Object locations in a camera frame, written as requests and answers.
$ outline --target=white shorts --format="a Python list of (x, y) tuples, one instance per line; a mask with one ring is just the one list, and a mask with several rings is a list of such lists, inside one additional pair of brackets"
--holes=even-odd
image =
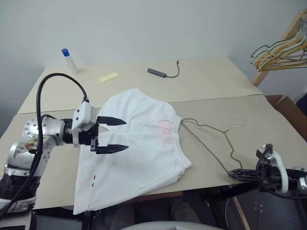
[(129, 146), (114, 154), (96, 154), (82, 146), (75, 189), (74, 214), (99, 210), (176, 182), (191, 166), (181, 150), (181, 118), (173, 107), (132, 89), (110, 98), (99, 116), (124, 120), (107, 126), (99, 145)]

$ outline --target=white wall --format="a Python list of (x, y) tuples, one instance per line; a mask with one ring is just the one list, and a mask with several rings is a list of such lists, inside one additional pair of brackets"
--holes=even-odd
[[(250, 54), (278, 40), (306, 0), (0, 0), (0, 134), (47, 65), (230, 56), (250, 79)], [(306, 70), (270, 74), (265, 93), (293, 99)]]

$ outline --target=beige table surface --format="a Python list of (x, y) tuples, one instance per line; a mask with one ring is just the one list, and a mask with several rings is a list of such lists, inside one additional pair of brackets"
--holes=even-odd
[[(101, 107), (106, 100), (132, 88), (165, 102), (241, 97), (261, 94), (228, 57), (181, 60), (177, 78), (161, 78), (147, 73), (148, 68), (177, 74), (176, 60), (130, 64), (101, 64), (77, 66), (80, 73), (73, 75), (68, 67), (48, 67), (41, 74), (19, 110), (19, 114), (36, 111), (36, 91), (41, 79), (55, 72), (73, 76), (86, 90), (91, 104)], [(119, 77), (101, 83), (99, 78), (116, 72)], [(42, 92), (42, 112), (70, 110), (79, 107), (81, 91), (63, 77), (49, 79)]]
[[(242, 120), (232, 116), (243, 116), (246, 120), (245, 126), (229, 131), (228, 135), (235, 148), (234, 156), (242, 161), (244, 168), (255, 168), (256, 149), (265, 143), (273, 144), (286, 167), (307, 165), (306, 142), (262, 95), (171, 104), (182, 118), (193, 117), (200, 123), (219, 129), (240, 125)], [(70, 118), (73, 110), (49, 114), (56, 118)], [(11, 145), (20, 137), (25, 122), (32, 118), (35, 118), (35, 114), (16, 115), (2, 136), (0, 140), (2, 167)], [(196, 128), (190, 123), (187, 125), (212, 149), (228, 170), (238, 168), (238, 163), (230, 159), (230, 147), (220, 133), (208, 128)], [(192, 166), (178, 182), (152, 194), (232, 183), (212, 155), (183, 126), (179, 129), (179, 135), (183, 152), (192, 162)], [(74, 149), (72, 145), (54, 148), (37, 191), (36, 208), (73, 205), (78, 156), (79, 150)]]

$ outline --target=hanger rack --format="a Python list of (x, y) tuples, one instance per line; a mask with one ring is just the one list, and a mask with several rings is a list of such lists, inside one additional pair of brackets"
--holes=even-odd
[[(293, 19), (292, 23), (288, 27), (288, 29), (283, 34), (281, 40), (288, 40), (295, 36), (295, 34), (300, 30), (303, 24), (307, 20), (307, 9), (301, 10)], [(259, 86), (263, 79), (268, 75), (270, 70), (264, 70), (258, 72), (258, 74), (253, 79), (253, 85)]]

